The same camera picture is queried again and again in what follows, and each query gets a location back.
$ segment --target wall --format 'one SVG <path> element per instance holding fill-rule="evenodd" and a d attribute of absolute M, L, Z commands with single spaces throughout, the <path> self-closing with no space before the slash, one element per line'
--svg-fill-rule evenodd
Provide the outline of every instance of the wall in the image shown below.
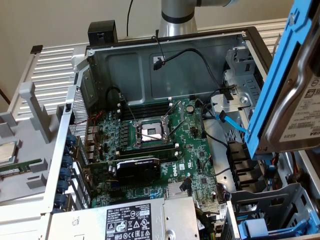
<path fill-rule="evenodd" d="M 294 0 L 240 0 L 229 7 L 195 11 L 197 26 L 286 18 Z M 88 41 L 90 22 L 115 19 L 118 37 L 126 34 L 130 0 L 1 0 L 0 88 L 11 99 L 34 45 Z M 152 34 L 161 19 L 160 0 L 134 0 L 129 35 Z M 0 112 L 8 105 L 0 99 Z"/>

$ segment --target chip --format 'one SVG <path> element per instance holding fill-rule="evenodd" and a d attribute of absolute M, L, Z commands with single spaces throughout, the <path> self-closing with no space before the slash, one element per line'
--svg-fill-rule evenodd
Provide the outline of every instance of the chip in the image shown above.
<path fill-rule="evenodd" d="M 207 179 L 206 178 L 201 178 L 201 183 L 202 184 L 207 184 Z"/>

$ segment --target motherboard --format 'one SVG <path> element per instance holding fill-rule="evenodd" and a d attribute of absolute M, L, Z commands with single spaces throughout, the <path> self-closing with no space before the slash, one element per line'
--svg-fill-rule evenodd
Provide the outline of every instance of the motherboard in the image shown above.
<path fill-rule="evenodd" d="M 91 206 L 168 199 L 176 184 L 201 209 L 217 212 L 216 180 L 205 175 L 214 174 L 212 161 L 203 168 L 211 153 L 200 107 L 196 100 L 182 98 L 144 106 L 148 114 L 141 118 L 143 109 L 134 107 L 100 113 L 87 135 L 90 164 L 84 172 L 94 189 Z M 146 161 L 147 169 L 138 167 Z"/>

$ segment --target warning label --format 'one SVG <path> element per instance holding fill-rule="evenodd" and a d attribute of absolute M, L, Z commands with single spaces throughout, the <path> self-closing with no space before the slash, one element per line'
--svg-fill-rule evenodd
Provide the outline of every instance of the warning label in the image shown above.
<path fill-rule="evenodd" d="M 151 205 L 107 210 L 105 240 L 152 240 Z"/>
<path fill-rule="evenodd" d="M 320 78 L 313 77 L 303 93 L 280 142 L 320 137 Z"/>

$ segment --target metal robot arm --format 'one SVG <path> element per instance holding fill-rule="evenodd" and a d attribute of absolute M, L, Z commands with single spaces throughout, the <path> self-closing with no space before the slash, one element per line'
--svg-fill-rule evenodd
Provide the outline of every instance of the metal robot arm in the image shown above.
<path fill-rule="evenodd" d="M 161 0 L 159 37 L 170 37 L 197 32 L 195 7 L 226 7 L 238 0 Z"/>

